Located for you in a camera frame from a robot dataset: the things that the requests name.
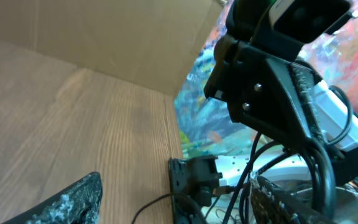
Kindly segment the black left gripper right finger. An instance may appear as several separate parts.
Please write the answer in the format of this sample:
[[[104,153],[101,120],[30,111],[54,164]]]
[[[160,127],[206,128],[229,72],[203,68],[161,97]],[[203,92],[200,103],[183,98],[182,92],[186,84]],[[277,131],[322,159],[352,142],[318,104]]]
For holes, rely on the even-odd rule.
[[[251,178],[252,211],[257,224],[333,224],[263,176]]]

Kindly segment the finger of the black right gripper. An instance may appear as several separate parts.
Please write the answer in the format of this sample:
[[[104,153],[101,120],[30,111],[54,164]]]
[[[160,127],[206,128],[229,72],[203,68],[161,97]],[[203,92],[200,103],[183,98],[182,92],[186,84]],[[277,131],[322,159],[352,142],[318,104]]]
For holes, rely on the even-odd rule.
[[[310,68],[281,59],[262,58],[234,69],[228,96],[232,122],[242,123],[283,146],[298,149],[313,139],[325,141],[317,118]]]

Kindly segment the colourful painted cloth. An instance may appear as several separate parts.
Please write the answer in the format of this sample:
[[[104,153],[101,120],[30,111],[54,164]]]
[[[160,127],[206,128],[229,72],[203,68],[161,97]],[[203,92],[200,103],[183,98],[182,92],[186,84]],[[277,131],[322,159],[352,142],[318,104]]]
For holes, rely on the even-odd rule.
[[[250,153],[256,131],[233,123],[224,102],[205,98],[203,88],[215,66],[214,46],[226,33],[226,17],[232,1],[223,9],[198,58],[175,98],[180,142],[185,158],[208,154],[229,156]],[[323,34],[305,45],[299,56],[312,64],[328,85],[346,92],[358,115],[358,1],[352,6],[356,18],[335,35]]]

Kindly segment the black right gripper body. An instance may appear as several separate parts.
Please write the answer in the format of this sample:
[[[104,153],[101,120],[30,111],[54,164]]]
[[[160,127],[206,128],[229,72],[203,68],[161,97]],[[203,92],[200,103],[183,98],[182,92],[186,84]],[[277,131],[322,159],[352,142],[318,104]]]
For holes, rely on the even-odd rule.
[[[227,103],[234,84],[234,69],[255,65],[268,57],[295,63],[304,43],[272,29],[269,9],[275,1],[234,1],[226,19],[226,33],[214,48],[216,65],[204,95]]]

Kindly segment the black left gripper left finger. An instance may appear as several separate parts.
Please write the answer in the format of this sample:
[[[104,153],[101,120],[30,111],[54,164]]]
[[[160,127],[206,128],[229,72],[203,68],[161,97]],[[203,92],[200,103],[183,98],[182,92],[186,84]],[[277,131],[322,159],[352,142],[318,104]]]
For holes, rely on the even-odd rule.
[[[99,172],[90,172],[5,224],[97,224],[103,197]]]

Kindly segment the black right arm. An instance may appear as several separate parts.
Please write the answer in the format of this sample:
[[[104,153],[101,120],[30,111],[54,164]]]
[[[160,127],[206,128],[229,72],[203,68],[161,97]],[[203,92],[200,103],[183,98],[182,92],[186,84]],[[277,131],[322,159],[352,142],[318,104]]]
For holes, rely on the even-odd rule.
[[[287,147],[318,138],[337,184],[358,176],[358,117],[336,86],[299,57],[305,44],[352,17],[350,1],[234,1],[204,95],[230,118]]]

